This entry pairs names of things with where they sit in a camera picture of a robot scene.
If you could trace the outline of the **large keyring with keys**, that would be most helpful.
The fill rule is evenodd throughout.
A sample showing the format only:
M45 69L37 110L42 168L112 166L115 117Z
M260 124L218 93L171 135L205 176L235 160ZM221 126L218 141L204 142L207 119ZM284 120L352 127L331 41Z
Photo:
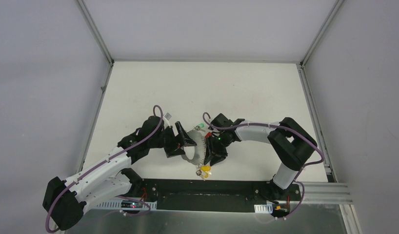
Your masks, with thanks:
M196 167L196 175L202 180L206 180L211 173L211 166L206 165L206 140L207 134L204 124L200 123L192 130L187 132L188 136L197 144L196 146L184 147L185 154L181 158Z

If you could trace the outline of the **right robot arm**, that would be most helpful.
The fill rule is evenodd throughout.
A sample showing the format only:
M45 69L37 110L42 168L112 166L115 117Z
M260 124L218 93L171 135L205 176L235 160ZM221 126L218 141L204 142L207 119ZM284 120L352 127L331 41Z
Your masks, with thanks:
M227 147L234 142L255 141L273 147L281 164L268 187L270 195L277 200L289 194L289 186L309 165L313 152L319 151L316 141L291 117L278 123L259 123L243 118L232 121L219 114L207 125L211 133L205 138L204 163L210 166L224 161L228 156Z

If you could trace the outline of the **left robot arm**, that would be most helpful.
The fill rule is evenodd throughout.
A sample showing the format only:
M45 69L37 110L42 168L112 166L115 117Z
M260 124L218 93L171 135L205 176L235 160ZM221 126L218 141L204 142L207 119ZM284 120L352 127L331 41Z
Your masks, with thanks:
M72 228L86 212L106 199L137 197L143 190L142 178L131 166L151 149L163 149L168 157L185 155L187 147L204 154L201 133L185 131L178 121L174 126L165 121L164 117L150 116L141 127L122 138L105 158L65 179L51 179L42 204L47 211L47 232Z

